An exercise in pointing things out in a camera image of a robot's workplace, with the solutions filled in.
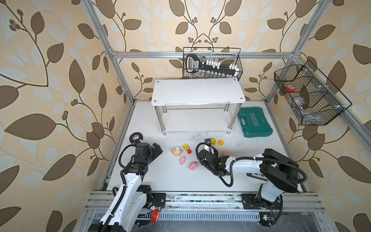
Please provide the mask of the orange cat toy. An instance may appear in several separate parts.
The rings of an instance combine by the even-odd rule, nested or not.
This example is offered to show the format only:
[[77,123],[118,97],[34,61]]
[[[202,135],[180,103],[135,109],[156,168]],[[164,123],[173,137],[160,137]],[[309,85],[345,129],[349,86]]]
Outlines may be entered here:
[[179,157],[182,154],[182,149],[180,147],[176,147],[172,150],[172,154],[174,154],[175,157]]

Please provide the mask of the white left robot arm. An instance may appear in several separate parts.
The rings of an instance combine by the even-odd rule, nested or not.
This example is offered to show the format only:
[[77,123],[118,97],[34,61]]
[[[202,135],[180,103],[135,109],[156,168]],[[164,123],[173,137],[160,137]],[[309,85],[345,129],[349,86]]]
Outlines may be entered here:
[[163,153],[160,145],[136,142],[127,145],[118,157],[121,167],[120,187],[114,187],[115,197],[99,221],[99,232],[122,229],[130,232],[141,210],[155,205],[150,185],[143,185],[149,164]]

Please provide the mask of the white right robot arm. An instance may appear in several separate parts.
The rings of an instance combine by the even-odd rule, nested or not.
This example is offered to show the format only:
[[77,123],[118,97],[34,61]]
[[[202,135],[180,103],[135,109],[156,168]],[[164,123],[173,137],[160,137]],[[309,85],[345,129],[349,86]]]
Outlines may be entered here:
[[307,180],[298,163],[270,148],[253,157],[218,157],[217,152],[206,149],[196,155],[201,165],[227,187],[233,186],[236,174],[263,175],[267,180],[258,191],[258,201],[273,203],[283,193],[296,193],[298,185]]

